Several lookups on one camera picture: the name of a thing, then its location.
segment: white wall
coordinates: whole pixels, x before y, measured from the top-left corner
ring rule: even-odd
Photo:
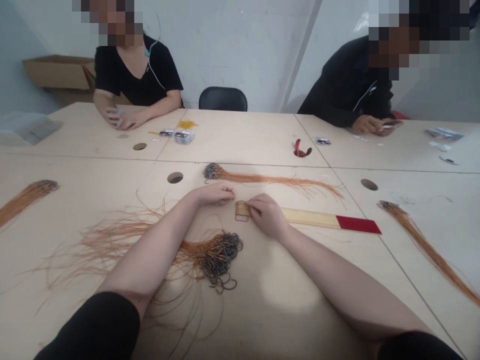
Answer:
[[[27,26],[10,1],[0,1],[0,115],[12,111],[50,114],[59,104],[35,87],[24,72],[22,60],[48,51]]]
[[[72,12],[71,0],[12,0],[44,46],[92,57],[98,37]],[[198,107],[209,86],[241,89],[250,111],[279,112],[315,0],[136,0],[144,29],[170,49],[185,90]]]
[[[323,0],[283,113],[297,113],[330,57],[350,40],[368,35],[369,0]]]
[[[480,123],[480,28],[470,32],[465,52],[451,55],[450,64],[430,69],[395,104],[415,120]]]

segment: wooden table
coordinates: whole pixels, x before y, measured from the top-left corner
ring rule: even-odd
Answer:
[[[198,124],[192,129],[195,141],[184,146],[170,140],[158,160],[329,167],[318,151],[294,155],[297,139],[304,152],[314,143],[292,114],[189,109],[184,120]]]
[[[119,106],[127,111],[141,109],[140,106]],[[0,146],[0,154],[31,154],[46,156],[70,156],[84,158],[155,160],[168,139],[153,142],[162,129],[175,129],[186,110],[178,109],[168,115],[150,120],[133,131],[113,129],[91,103],[77,102],[49,117],[63,123],[62,127],[48,138],[32,147]],[[145,144],[142,150],[135,145]]]
[[[79,231],[102,219],[118,216],[112,211],[141,206],[136,195],[152,208],[157,208],[165,199],[166,208],[170,209],[187,192],[204,185],[202,171],[210,162],[220,163],[230,172],[296,175],[332,185],[343,183],[343,202],[326,191],[318,191],[309,199],[280,184],[234,186],[238,200],[266,192],[285,208],[375,220],[382,236],[298,227],[380,281],[453,349],[468,359],[478,357],[479,349],[475,345],[480,334],[478,308],[445,281],[403,229],[377,208],[376,203],[378,200],[403,202],[402,207],[411,213],[432,245],[479,288],[479,268],[474,257],[479,252],[475,242],[478,225],[474,220],[479,213],[475,195],[480,191],[480,175],[419,172],[417,158],[412,160],[416,171],[329,168],[335,144],[344,144],[341,152],[347,159],[347,154],[359,157],[358,148],[348,143],[349,138],[353,144],[363,141],[348,133],[349,138],[343,138],[339,132],[338,139],[330,134],[314,133],[316,130],[312,132],[305,119],[297,121],[294,115],[178,110],[133,132],[119,132],[108,127],[95,111],[92,104],[71,105],[51,116],[54,120],[63,119],[65,124],[43,142],[31,148],[0,148],[3,153],[0,154],[0,206],[37,180],[56,180],[61,186],[0,231],[2,358],[33,358],[100,282],[95,277],[80,278],[69,288],[52,294],[45,291],[44,273],[16,274],[37,267],[57,246],[78,242]],[[196,138],[189,146],[178,145],[173,139],[151,142],[155,135],[148,131],[174,128],[180,120],[198,124],[193,128]],[[450,123],[442,125],[459,130]],[[329,129],[330,125],[323,123],[322,127]],[[74,136],[76,132],[84,136],[90,134],[91,143],[79,141]],[[477,148],[470,136],[475,135],[471,133],[461,141],[468,140],[465,146],[474,151]],[[117,139],[119,134],[126,134],[128,138]],[[310,140],[314,136],[327,137],[333,145],[315,149]],[[314,147],[311,156],[293,155],[292,142],[298,138],[302,140],[303,150]],[[391,148],[387,147],[389,139],[393,138],[382,138],[385,146],[375,145],[375,149],[394,153],[399,143],[392,142]],[[148,147],[132,153],[133,142],[145,142]],[[96,147],[100,154],[94,152]],[[433,171],[430,157],[424,157],[427,171]],[[385,164],[383,159],[380,156],[375,161]],[[172,173],[181,173],[182,181],[169,183],[167,178]],[[379,190],[373,192],[362,187],[360,180],[364,178],[376,182]],[[186,358],[224,354],[220,357],[368,359],[369,354],[352,330],[289,254],[266,238],[251,221],[235,221],[234,211],[234,204],[221,209],[201,209],[186,237],[198,239],[206,229],[223,227],[238,233],[245,244],[231,267],[231,275],[238,281],[235,290],[218,296],[207,283],[201,284],[204,313],[199,335],[215,328],[222,307],[223,318],[212,337],[193,343]],[[462,226],[449,227],[449,224]],[[181,283],[172,282],[167,290],[174,294],[179,286]],[[166,316],[165,321],[180,324],[191,304],[187,301]],[[186,332],[179,352],[175,353],[177,357],[182,356],[182,350],[193,340],[194,330]],[[142,332],[134,359],[165,357],[178,336],[177,332],[164,328]]]
[[[480,174],[335,169],[363,214],[468,359],[479,356],[480,309],[419,251],[398,222],[377,206],[399,204],[428,242],[474,289],[480,290]],[[377,191],[366,189],[373,181]]]
[[[408,170],[422,172],[480,174],[480,124],[469,122],[406,120],[388,137],[362,135],[357,139],[347,129],[335,127],[313,115],[295,115],[308,135],[328,138],[331,146],[317,146],[332,168]],[[465,135],[458,141],[436,140],[426,129],[448,128]],[[429,142],[447,144],[442,152]],[[440,159],[448,156],[458,162],[449,164]]]

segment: black chair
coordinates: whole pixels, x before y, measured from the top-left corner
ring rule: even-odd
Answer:
[[[246,112],[248,102],[245,94],[233,87],[207,87],[200,95],[200,110],[224,110]]]

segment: black sleeve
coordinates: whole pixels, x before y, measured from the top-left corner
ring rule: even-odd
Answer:
[[[461,360],[446,343],[425,332],[407,332],[387,340],[378,360]]]
[[[137,308],[119,294],[101,292],[78,309],[34,360],[129,360],[139,331]]]
[[[115,58],[111,56],[111,48],[114,46],[99,46],[95,53],[95,88],[108,91],[112,94],[120,96],[120,88],[117,84],[117,77],[115,74],[116,66],[114,64]]]
[[[392,102],[394,97],[392,92],[392,82],[387,81],[379,85],[379,88],[373,92],[372,96],[368,98],[365,105],[363,105],[363,113],[371,115],[377,119],[395,119],[392,114]]]
[[[299,114],[315,115],[339,128],[350,128],[359,118],[359,114],[337,108],[334,103],[334,92],[338,82],[337,76],[343,71],[345,46],[342,46],[325,64],[321,76],[315,83]]]
[[[184,89],[174,59],[165,45],[157,43],[151,48],[150,65],[155,72],[160,69],[158,79],[165,87],[166,92]]]

